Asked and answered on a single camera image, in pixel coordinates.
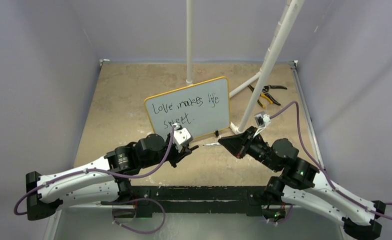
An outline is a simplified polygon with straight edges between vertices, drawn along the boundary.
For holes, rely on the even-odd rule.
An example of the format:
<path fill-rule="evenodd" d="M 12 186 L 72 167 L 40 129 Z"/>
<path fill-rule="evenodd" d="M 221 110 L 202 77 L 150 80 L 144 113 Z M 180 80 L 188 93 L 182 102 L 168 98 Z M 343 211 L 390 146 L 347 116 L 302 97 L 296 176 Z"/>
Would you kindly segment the yellow-framed whiteboard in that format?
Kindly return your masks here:
<path fill-rule="evenodd" d="M 229 81 L 225 76 L 178 88 L 144 100 L 153 132 L 166 137 L 173 124 L 196 139 L 230 126 Z"/>

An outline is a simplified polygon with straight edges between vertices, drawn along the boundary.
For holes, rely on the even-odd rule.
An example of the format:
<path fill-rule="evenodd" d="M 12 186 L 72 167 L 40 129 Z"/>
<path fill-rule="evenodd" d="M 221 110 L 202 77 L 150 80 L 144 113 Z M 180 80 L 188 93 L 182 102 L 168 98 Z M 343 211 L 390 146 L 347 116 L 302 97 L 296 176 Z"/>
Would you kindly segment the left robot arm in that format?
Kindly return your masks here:
<path fill-rule="evenodd" d="M 119 146 L 100 158 L 77 168 L 42 175 L 32 171 L 25 176 L 26 212 L 29 221 L 47 218 L 56 211 L 91 202 L 128 204 L 133 198 L 130 180 L 145 178 L 141 169 L 159 169 L 169 162 L 174 168 L 198 145 L 189 146 L 192 137 L 175 136 L 164 139 L 150 134 L 139 141 Z"/>

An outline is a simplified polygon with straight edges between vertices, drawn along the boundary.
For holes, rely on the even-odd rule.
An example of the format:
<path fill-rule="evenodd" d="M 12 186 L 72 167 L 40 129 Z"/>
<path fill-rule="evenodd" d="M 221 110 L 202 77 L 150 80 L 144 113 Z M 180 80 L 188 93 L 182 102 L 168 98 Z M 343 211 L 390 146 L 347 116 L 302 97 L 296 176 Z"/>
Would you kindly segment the black-capped whiteboard marker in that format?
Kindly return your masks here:
<path fill-rule="evenodd" d="M 214 146 L 220 146 L 220 145 L 221 144 L 218 142 L 203 144 L 204 147 L 214 147 Z"/>

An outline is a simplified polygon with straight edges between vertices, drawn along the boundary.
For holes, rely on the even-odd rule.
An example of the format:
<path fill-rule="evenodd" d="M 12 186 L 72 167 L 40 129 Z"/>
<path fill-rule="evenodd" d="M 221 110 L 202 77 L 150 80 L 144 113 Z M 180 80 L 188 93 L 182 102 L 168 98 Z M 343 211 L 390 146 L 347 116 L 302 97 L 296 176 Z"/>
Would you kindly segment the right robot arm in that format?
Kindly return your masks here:
<path fill-rule="evenodd" d="M 244 133 L 222 137 L 218 142 L 238 159 L 249 155 L 270 170 L 280 172 L 280 176 L 270 178 L 260 196 L 262 199 L 272 204 L 281 201 L 298 205 L 322 215 L 357 240 L 380 237 L 382 225 L 377 219 L 378 214 L 385 212 L 385 203 L 362 199 L 328 181 L 323 171 L 298 156 L 298 149 L 287 138 L 269 145 L 256 132 L 257 128 L 252 126 Z"/>

